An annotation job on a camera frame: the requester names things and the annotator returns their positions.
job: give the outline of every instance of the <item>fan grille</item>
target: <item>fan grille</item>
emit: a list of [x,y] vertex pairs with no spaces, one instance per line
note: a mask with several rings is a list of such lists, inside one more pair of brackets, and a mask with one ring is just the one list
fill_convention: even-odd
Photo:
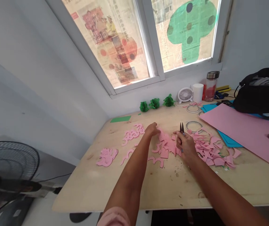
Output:
[[179,93],[179,99],[183,102],[189,101],[192,98],[192,90],[183,89]]
[[[22,143],[0,141],[0,177],[9,180],[32,180],[40,158],[38,152]],[[18,193],[0,189],[0,206],[13,200]]]

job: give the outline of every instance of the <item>pink sleeve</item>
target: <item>pink sleeve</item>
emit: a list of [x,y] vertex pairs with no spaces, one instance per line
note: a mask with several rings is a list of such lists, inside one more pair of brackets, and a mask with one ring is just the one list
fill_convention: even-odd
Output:
[[97,226],[130,226],[130,221],[125,210],[113,207],[103,213]]

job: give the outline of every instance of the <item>hand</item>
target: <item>hand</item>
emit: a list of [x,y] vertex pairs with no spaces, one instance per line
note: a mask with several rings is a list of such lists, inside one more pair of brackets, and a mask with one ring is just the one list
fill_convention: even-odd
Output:
[[157,123],[156,123],[156,122],[150,124],[150,125],[147,126],[147,128],[145,129],[145,133],[151,135],[152,137],[153,137],[154,135],[157,135],[157,134],[161,133],[161,131],[158,130],[158,129],[156,128],[156,126],[157,126]]
[[194,140],[187,133],[184,133],[185,135],[183,135],[179,131],[174,131],[173,133],[177,134],[178,136],[176,140],[176,146],[178,149],[183,149],[182,159],[188,165],[191,160],[193,160],[195,157],[198,157],[198,154],[195,149]]

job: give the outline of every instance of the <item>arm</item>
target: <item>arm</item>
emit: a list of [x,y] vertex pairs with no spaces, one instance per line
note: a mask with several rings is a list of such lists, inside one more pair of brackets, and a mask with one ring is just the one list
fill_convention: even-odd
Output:
[[269,225],[257,210],[240,194],[226,184],[203,160],[200,159],[193,138],[179,131],[177,146],[182,148],[183,161],[190,167],[209,202],[225,225]]
[[156,125],[154,122],[146,128],[145,134],[129,158],[104,210],[106,212],[112,207],[123,208],[131,225],[135,225],[137,221],[150,141],[152,136],[160,133]]

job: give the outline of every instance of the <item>window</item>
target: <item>window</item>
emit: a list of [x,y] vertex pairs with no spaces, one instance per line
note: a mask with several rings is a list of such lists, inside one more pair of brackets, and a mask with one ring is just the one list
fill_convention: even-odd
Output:
[[231,5],[231,0],[46,1],[109,95],[219,63]]

